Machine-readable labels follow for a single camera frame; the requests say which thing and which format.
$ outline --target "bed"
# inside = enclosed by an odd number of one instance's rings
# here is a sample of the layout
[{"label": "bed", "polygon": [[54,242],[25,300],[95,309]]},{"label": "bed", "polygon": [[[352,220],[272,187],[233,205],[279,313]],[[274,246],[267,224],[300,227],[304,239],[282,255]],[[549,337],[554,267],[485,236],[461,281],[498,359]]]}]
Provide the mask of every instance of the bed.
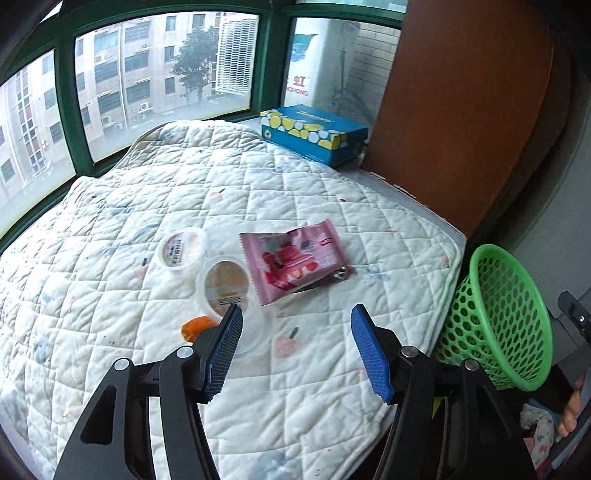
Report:
[{"label": "bed", "polygon": [[[202,417],[223,479],[346,478],[394,414],[372,393],[350,334],[351,308],[364,303],[377,325],[430,353],[462,257],[434,214],[363,185],[367,174],[354,177],[273,146],[248,126],[191,121],[142,135],[104,176],[76,180],[0,257],[0,422],[27,450],[31,470],[52,478],[116,359],[163,359],[185,343],[181,325],[203,314],[195,282],[152,261],[167,232],[221,235],[226,224],[286,231],[329,218],[356,273],[277,301],[266,340],[232,363]],[[290,353],[278,355],[287,339]]]}]

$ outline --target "tree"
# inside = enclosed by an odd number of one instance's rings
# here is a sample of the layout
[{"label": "tree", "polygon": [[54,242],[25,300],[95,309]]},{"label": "tree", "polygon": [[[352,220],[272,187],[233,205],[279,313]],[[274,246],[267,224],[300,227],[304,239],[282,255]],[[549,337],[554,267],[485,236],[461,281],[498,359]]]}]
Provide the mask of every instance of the tree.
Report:
[{"label": "tree", "polygon": [[187,104],[189,93],[197,90],[199,102],[203,96],[203,87],[209,83],[209,66],[217,58],[217,30],[210,27],[195,28],[187,35],[179,54],[175,57],[173,75],[180,77],[185,87]]}]

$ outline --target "plastic container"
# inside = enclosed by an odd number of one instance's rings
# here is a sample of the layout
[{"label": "plastic container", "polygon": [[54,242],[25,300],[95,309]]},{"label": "plastic container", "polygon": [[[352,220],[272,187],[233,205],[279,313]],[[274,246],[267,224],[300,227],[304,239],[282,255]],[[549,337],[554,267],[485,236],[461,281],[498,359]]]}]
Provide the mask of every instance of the plastic container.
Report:
[{"label": "plastic container", "polygon": [[552,330],[533,280],[508,252],[482,245],[470,259],[437,345],[437,359],[480,362],[498,390],[536,390],[552,362]]},{"label": "plastic container", "polygon": [[192,271],[205,252],[205,234],[200,228],[185,228],[167,234],[156,247],[154,257],[163,269]]},{"label": "plastic container", "polygon": [[261,307],[244,260],[234,255],[218,255],[204,264],[196,281],[197,302],[216,322],[221,322],[231,303],[242,308],[242,334],[235,358],[253,352],[265,338],[274,307]]}]

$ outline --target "blue gripper pad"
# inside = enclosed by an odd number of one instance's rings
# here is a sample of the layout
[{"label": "blue gripper pad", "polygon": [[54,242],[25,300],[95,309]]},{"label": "blue gripper pad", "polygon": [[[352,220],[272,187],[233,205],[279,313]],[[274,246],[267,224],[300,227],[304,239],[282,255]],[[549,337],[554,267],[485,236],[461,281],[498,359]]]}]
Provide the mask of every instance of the blue gripper pad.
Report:
[{"label": "blue gripper pad", "polygon": [[241,333],[242,309],[235,308],[231,312],[230,318],[225,324],[223,332],[219,335],[211,356],[207,360],[207,377],[205,382],[207,401],[211,401],[214,395],[221,392]]},{"label": "blue gripper pad", "polygon": [[351,332],[357,344],[357,350],[374,393],[380,396],[382,401],[389,403],[394,396],[394,390],[390,384],[390,365],[372,327],[375,325],[363,305],[355,306],[351,311]]}]

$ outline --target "container lid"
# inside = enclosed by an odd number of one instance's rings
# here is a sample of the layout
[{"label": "container lid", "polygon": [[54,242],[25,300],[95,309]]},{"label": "container lid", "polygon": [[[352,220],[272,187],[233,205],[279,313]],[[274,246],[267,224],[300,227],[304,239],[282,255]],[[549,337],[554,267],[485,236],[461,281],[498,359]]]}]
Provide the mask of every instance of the container lid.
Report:
[{"label": "container lid", "polygon": [[197,278],[199,306],[216,322],[220,322],[231,303],[242,309],[242,334],[235,358],[251,353],[264,339],[267,316],[256,298],[248,269],[241,258],[218,256],[208,260]]},{"label": "container lid", "polygon": [[167,234],[156,247],[155,259],[167,270],[182,270],[203,254],[205,236],[200,228],[186,228]]}]

